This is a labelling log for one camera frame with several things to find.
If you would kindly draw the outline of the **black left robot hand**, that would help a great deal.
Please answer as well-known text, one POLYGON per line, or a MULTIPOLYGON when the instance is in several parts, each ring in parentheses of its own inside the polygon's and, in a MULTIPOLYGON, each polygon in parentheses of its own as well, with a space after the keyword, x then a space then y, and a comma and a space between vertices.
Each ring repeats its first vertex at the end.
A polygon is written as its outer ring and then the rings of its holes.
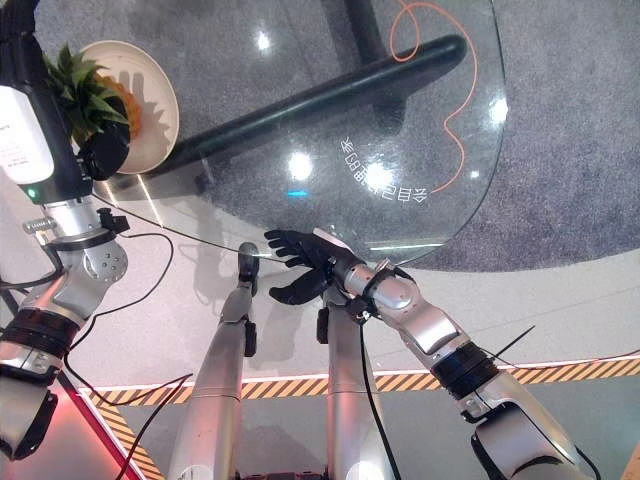
POLYGON ((89 195, 124 163, 124 100, 100 65, 63 47, 56 62, 35 36, 35 1, 1 4, 1 168, 36 205, 89 195))

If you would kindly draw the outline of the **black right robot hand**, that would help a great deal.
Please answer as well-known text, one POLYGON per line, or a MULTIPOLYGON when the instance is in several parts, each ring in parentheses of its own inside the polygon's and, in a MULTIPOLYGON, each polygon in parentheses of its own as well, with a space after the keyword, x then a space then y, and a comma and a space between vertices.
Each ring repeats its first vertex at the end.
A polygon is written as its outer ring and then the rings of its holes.
POLYGON ((269 295, 285 305, 303 305, 314 300, 331 285, 333 270, 357 261, 347 248, 313 234, 294 230, 270 230, 264 238, 278 257, 287 257, 288 268, 304 266, 308 271, 284 287, 271 287, 269 295))

